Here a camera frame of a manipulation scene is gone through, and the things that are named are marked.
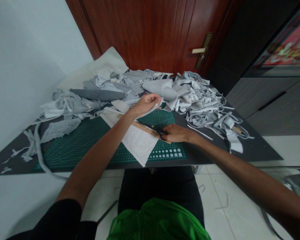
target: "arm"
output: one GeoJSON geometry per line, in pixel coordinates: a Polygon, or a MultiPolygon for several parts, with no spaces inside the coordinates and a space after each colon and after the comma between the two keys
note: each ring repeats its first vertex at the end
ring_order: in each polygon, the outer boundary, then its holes
{"type": "Polygon", "coordinates": [[[117,150],[132,122],[160,102],[157,94],[144,95],[82,158],[59,193],[56,202],[74,199],[83,209],[90,191],[117,150]]]}
{"type": "Polygon", "coordinates": [[[189,142],[199,148],[257,205],[276,219],[294,239],[300,239],[300,198],[269,175],[214,146],[195,132],[175,124],[166,126],[171,142],[189,142]]]}

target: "dark gray fabric roll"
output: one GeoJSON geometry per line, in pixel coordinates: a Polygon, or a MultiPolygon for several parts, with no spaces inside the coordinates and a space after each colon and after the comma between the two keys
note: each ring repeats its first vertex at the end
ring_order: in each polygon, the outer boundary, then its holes
{"type": "Polygon", "coordinates": [[[80,97],[84,97],[90,100],[100,100],[102,102],[123,99],[123,92],[115,92],[108,90],[88,90],[88,89],[70,89],[70,92],[77,94],[80,97]]]}

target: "green cutting mat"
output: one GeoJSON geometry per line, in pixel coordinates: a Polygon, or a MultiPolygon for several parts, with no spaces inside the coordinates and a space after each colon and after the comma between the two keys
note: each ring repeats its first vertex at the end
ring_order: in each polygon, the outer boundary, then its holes
{"type": "MultiPolygon", "coordinates": [[[[139,119],[141,122],[163,128],[176,123],[173,112],[155,110],[139,119]]],[[[52,171],[73,169],[86,152],[108,131],[110,127],[101,118],[85,119],[69,135],[57,138],[44,153],[44,161],[52,171]]],[[[185,159],[186,154],[181,143],[168,144],[158,141],[149,156],[149,162],[185,159]]],[[[134,156],[120,143],[109,164],[137,163],[134,156]]],[[[33,170],[41,169],[37,164],[33,170]]]]}

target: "green shirt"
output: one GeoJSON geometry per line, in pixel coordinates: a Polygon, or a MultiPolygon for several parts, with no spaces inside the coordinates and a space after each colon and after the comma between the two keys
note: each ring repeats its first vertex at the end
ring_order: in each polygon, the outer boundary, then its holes
{"type": "Polygon", "coordinates": [[[198,219],[180,205],[152,198],[141,210],[124,210],[113,221],[108,239],[211,240],[198,219]]]}

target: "brown door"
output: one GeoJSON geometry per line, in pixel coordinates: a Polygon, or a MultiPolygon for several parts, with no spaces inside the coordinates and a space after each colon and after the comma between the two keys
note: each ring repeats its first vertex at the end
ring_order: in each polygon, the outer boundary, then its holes
{"type": "Polygon", "coordinates": [[[203,75],[241,5],[241,0],[66,1],[94,59],[114,46],[132,70],[203,75]],[[192,54],[209,37],[205,52],[192,54]]]}

